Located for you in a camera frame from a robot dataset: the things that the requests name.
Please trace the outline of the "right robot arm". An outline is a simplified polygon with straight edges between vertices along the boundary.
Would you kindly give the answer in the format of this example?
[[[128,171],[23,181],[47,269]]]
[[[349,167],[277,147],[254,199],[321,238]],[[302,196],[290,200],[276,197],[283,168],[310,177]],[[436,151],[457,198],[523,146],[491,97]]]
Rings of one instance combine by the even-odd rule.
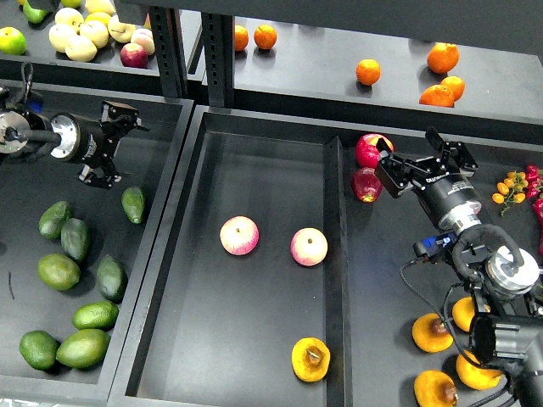
[[[469,181],[478,166],[466,145],[446,141],[434,128],[425,138],[436,154],[417,160],[400,157],[379,139],[375,174],[394,198],[414,192],[439,231],[414,244],[416,262],[445,262],[470,294],[469,346],[458,344],[459,352],[477,368],[505,374],[511,404],[540,406],[542,307],[534,291],[541,269],[501,227],[480,220],[481,203]]]

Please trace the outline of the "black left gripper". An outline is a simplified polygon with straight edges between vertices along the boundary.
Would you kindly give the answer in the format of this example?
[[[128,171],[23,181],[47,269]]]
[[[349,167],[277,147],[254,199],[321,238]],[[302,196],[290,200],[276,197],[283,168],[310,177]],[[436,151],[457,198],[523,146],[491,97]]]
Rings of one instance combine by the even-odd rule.
[[[100,122],[77,114],[61,113],[51,119],[60,144],[50,155],[65,162],[83,164],[78,179],[89,187],[110,189],[122,176],[113,157],[117,144],[107,136],[125,136],[132,130],[149,132],[139,110],[126,103],[102,101]]]

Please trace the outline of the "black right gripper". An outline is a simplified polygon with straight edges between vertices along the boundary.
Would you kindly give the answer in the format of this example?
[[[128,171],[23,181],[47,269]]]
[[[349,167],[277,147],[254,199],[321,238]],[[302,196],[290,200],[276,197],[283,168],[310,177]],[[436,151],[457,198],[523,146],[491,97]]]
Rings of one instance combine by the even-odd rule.
[[[418,164],[397,156],[384,139],[379,139],[375,175],[392,198],[413,191],[425,214],[440,231],[465,231],[480,225],[482,204],[468,180],[479,166],[466,144],[443,139],[433,127],[426,130],[425,138],[438,153],[441,166],[446,168],[452,159],[458,170],[423,175]]]

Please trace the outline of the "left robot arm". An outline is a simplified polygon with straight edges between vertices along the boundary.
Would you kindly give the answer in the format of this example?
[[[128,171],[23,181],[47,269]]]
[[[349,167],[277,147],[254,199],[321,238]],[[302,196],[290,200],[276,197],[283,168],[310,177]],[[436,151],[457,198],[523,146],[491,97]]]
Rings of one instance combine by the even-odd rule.
[[[1,89],[1,160],[33,163],[51,157],[80,164],[79,180],[90,186],[110,189],[121,180],[114,157],[121,138],[130,131],[146,131],[139,111],[125,103],[103,101],[101,118],[78,114],[41,114],[42,96],[32,91],[33,66],[20,69],[22,87],[15,95]]]

